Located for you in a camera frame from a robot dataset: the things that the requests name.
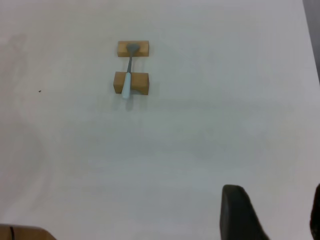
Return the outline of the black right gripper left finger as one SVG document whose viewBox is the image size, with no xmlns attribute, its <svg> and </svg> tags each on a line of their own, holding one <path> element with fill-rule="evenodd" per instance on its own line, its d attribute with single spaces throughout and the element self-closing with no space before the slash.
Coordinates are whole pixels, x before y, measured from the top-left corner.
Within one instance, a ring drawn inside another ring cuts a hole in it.
<svg viewBox="0 0 320 240">
<path fill-rule="evenodd" d="M 222 240 L 268 240 L 250 197 L 239 185 L 222 188 L 219 219 Z"/>
</svg>

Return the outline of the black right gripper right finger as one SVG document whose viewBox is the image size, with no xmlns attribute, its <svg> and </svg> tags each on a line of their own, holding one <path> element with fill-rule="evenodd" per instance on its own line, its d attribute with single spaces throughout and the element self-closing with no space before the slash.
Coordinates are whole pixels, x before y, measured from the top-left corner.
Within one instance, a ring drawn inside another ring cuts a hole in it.
<svg viewBox="0 0 320 240">
<path fill-rule="evenodd" d="M 314 240 L 320 240 L 320 184 L 316 187 L 309 222 Z"/>
</svg>

